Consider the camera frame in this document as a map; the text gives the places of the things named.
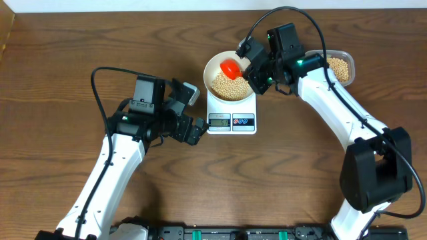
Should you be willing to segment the red plastic measuring scoop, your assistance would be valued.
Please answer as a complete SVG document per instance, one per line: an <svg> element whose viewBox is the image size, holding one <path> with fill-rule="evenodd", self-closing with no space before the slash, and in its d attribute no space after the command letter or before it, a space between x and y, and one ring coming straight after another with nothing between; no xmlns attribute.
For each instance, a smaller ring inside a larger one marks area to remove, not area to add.
<svg viewBox="0 0 427 240"><path fill-rule="evenodd" d="M220 63L220 68L226 77L235 80L242 76L239 65L233 59L226 59Z"/></svg>

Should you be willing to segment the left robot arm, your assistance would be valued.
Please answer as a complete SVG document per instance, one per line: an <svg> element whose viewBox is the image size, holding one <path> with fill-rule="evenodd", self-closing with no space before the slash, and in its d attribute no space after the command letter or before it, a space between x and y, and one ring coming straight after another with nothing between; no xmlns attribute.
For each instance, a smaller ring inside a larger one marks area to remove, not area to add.
<svg viewBox="0 0 427 240"><path fill-rule="evenodd" d="M184 114L199 89L174 79L137 77L134 95L124 99L111 117L105 117L103 145L83 190L53 232L40 231L37 239L142 239L156 237L141 223L128 221L113 227L113 218L133 172L156 139L196 145L207 123Z"/></svg>

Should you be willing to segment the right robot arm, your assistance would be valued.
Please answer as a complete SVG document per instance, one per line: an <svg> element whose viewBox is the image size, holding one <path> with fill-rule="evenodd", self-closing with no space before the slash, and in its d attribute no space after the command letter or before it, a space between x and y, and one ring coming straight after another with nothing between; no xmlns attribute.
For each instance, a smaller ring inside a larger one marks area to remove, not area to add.
<svg viewBox="0 0 427 240"><path fill-rule="evenodd" d="M293 24L267 34L269 51L251 36L240 43L237 55L250 62L244 79L260 95L270 86L288 86L334 132L345 151L340 173L344 202L330 228L335 239L363 239L373 220L387 214L387 207L417 179L410 136L371 116L338 82L325 53L306 55Z"/></svg>

